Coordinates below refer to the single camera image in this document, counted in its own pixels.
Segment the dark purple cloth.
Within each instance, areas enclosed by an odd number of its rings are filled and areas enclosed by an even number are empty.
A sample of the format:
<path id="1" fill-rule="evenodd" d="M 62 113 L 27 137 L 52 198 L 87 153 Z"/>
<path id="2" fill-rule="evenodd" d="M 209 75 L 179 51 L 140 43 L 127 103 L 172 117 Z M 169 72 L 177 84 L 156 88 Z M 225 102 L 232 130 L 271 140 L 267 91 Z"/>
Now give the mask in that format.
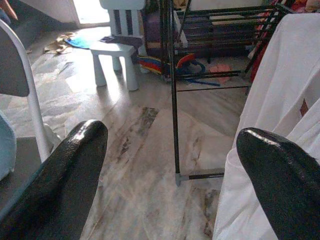
<path id="1" fill-rule="evenodd" d="M 143 45 L 143 40 L 141 38 L 132 37 L 132 36 L 110 35 L 110 36 L 105 36 L 101 38 L 99 41 L 107 44 L 129 45 L 129 46 L 133 46 L 136 49 L 138 49 Z"/>

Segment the black metal drying rack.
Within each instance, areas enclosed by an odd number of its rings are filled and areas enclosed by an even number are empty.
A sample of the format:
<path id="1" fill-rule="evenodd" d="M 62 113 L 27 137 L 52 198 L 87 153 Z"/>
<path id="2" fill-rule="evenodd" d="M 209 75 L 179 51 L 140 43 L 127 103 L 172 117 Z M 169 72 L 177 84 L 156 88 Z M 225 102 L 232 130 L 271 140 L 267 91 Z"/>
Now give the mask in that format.
<path id="1" fill-rule="evenodd" d="M 245 77 L 262 55 L 280 20 L 293 14 L 297 0 L 271 0 L 270 4 L 233 8 L 192 10 L 192 0 L 184 8 L 175 8 L 174 0 L 157 0 L 160 30 L 160 59 L 165 72 L 160 75 L 171 82 L 173 143 L 176 184 L 187 180 L 221 178 L 222 171 L 182 175 L 180 171 L 177 81 L 202 84 L 204 90 L 223 86 L 214 79 Z M 187 70 L 196 56 L 226 56 L 253 48 L 253 56 L 244 70 Z"/>

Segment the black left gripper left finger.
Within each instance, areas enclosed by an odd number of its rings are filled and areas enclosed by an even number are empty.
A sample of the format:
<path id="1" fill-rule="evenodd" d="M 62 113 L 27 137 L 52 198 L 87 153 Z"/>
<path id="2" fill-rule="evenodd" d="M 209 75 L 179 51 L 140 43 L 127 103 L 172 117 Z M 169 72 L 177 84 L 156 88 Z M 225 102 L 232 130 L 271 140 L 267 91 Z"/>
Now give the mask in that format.
<path id="1" fill-rule="evenodd" d="M 101 121 L 75 126 L 0 210 L 0 240 L 80 240 L 107 142 Z"/>

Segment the pale blue child's chair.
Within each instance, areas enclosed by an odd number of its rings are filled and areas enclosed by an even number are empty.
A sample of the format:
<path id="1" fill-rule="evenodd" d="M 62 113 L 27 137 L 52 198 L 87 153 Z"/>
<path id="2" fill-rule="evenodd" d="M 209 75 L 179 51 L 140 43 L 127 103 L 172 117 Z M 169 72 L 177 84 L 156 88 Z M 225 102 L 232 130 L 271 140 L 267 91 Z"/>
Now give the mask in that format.
<path id="1" fill-rule="evenodd" d="M 139 46 L 134 47 L 128 41 L 102 42 L 96 41 L 90 46 L 93 58 L 95 83 L 98 87 L 107 84 L 99 56 L 111 56 L 114 71 L 122 69 L 120 57 L 124 58 L 124 71 L 127 89 L 136 91 L 139 89 L 132 56 L 139 53 L 145 56 L 146 46 L 144 33 L 141 30 L 140 11 L 144 9 L 146 0 L 99 0 L 103 9 L 106 9 L 110 19 L 112 37 L 128 37 L 129 40 L 137 38 Z"/>

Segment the white hanging garment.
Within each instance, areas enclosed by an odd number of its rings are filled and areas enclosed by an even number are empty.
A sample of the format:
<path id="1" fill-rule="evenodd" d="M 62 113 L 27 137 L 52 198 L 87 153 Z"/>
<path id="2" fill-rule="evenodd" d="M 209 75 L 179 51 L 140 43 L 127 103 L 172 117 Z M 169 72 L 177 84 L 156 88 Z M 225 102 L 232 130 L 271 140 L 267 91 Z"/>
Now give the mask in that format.
<path id="1" fill-rule="evenodd" d="M 286 15 L 263 55 L 238 129 L 298 144 L 320 163 L 320 13 Z M 278 240 L 235 147 L 226 157 L 212 240 Z"/>

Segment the blue chair cushion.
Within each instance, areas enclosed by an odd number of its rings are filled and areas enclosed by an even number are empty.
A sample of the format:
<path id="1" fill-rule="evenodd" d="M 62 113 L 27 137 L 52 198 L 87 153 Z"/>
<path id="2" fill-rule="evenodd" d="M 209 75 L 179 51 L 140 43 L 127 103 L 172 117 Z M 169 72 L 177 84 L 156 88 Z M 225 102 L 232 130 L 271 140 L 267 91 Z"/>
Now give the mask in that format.
<path id="1" fill-rule="evenodd" d="M 17 138 L 6 116 L 0 111 L 0 181 L 15 170 Z"/>

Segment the bright blue cloth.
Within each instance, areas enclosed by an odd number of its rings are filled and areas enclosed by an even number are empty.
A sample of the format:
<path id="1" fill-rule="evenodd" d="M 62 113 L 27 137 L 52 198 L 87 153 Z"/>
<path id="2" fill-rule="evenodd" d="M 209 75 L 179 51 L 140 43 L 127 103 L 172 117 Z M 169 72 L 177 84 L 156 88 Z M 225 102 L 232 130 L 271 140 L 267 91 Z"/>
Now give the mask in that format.
<path id="1" fill-rule="evenodd" d="M 69 37 L 64 40 L 68 45 L 79 48 L 79 49 L 85 49 L 88 50 L 90 48 L 91 43 L 87 41 L 83 37 Z"/>

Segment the grey folding chair white frame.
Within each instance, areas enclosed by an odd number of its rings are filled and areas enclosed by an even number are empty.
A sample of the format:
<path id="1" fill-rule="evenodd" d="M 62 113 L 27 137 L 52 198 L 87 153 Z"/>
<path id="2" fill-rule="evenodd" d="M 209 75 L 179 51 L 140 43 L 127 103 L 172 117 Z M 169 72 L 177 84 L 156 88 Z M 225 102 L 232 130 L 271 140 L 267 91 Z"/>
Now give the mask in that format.
<path id="1" fill-rule="evenodd" d="M 61 138 L 43 122 L 30 61 L 21 40 L 0 20 L 0 94 L 27 99 L 34 136 L 17 137 L 13 172 L 0 181 L 0 211 L 15 191 L 60 144 Z"/>

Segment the beige crumpled cloth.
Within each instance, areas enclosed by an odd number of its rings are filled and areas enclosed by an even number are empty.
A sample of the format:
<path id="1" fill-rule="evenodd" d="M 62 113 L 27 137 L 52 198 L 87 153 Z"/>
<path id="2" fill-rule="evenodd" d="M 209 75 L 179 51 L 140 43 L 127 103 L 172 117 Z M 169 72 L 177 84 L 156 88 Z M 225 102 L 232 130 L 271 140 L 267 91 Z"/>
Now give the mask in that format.
<path id="1" fill-rule="evenodd" d="M 66 40 L 70 40 L 71 37 L 74 37 L 76 34 L 74 32 L 66 32 L 60 34 L 53 42 L 48 44 L 44 49 L 44 54 L 52 54 L 52 55 L 62 55 L 68 54 L 73 51 L 73 47 L 66 42 Z"/>

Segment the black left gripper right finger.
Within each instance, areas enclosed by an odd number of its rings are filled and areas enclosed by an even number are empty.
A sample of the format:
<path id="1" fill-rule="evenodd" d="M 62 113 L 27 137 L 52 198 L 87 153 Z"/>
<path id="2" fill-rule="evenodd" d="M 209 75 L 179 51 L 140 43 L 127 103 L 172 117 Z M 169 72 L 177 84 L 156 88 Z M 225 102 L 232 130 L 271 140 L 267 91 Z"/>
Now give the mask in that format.
<path id="1" fill-rule="evenodd" d="M 320 164 L 287 138 L 248 127 L 239 160 L 278 240 L 320 240 Z"/>

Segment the rainbow striped toy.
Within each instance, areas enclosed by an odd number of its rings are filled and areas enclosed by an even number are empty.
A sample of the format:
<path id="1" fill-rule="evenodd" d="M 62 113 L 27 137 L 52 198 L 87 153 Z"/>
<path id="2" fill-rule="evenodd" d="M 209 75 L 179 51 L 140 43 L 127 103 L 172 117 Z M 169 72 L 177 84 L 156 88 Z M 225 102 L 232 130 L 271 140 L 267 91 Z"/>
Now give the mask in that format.
<path id="1" fill-rule="evenodd" d="M 147 69 L 158 75 L 162 75 L 165 72 L 165 64 L 160 58 L 138 55 L 137 61 L 144 69 Z"/>

